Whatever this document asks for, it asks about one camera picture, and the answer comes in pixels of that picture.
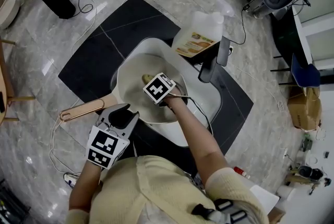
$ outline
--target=floor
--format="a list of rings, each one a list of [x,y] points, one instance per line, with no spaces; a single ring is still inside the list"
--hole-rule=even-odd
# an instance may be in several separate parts
[[[16,93],[37,98],[31,102],[13,103],[8,116],[16,115],[20,122],[3,123],[0,127],[0,175],[3,173],[15,194],[31,206],[28,223],[64,222],[70,188],[49,160],[49,142],[59,112],[72,106],[78,98],[58,74],[70,59],[71,52],[75,52],[125,1],[94,0],[101,10],[93,27],[77,43],[92,24],[94,14],[60,20],[41,0],[25,2],[13,25],[1,34],[2,38],[17,42],[14,48],[4,45]],[[214,11],[214,0],[145,1],[179,26],[193,11]],[[247,0],[226,1],[232,4],[236,15],[225,18],[224,35],[242,41],[240,11]],[[80,4],[89,2],[80,0]],[[288,74],[270,72],[271,68],[282,64],[272,58],[277,50],[269,18],[256,20],[244,14],[244,23],[246,42],[241,46],[234,45],[226,70],[252,99],[254,106],[226,158],[231,166],[247,171],[252,181],[275,192],[289,165],[289,160],[283,159],[284,149],[294,156],[302,133],[292,126],[287,89],[278,86],[278,82],[287,80]],[[90,114],[80,121],[62,123],[57,129],[53,152],[75,172],[81,170],[85,161],[88,133],[96,119],[97,115]],[[59,170],[66,171],[55,157],[52,158]]]

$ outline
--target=white frying pan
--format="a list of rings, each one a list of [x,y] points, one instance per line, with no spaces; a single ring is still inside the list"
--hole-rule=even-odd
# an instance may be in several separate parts
[[[164,73],[169,79],[178,82],[187,93],[185,81],[174,66],[160,57],[138,54],[119,67],[117,84],[110,94],[60,112],[60,119],[66,122],[118,103],[129,103],[129,109],[134,113],[138,111],[140,119],[148,124],[176,122],[176,117],[169,108],[155,105],[142,90],[145,86],[141,80],[142,75],[158,73]]]

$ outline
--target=detergent bottle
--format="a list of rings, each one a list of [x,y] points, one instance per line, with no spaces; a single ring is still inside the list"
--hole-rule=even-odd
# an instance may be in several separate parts
[[[185,21],[185,25],[174,37],[173,50],[180,55],[194,57],[221,40],[224,15],[232,17],[234,10],[224,0],[216,2],[217,12],[205,14],[196,11]]]

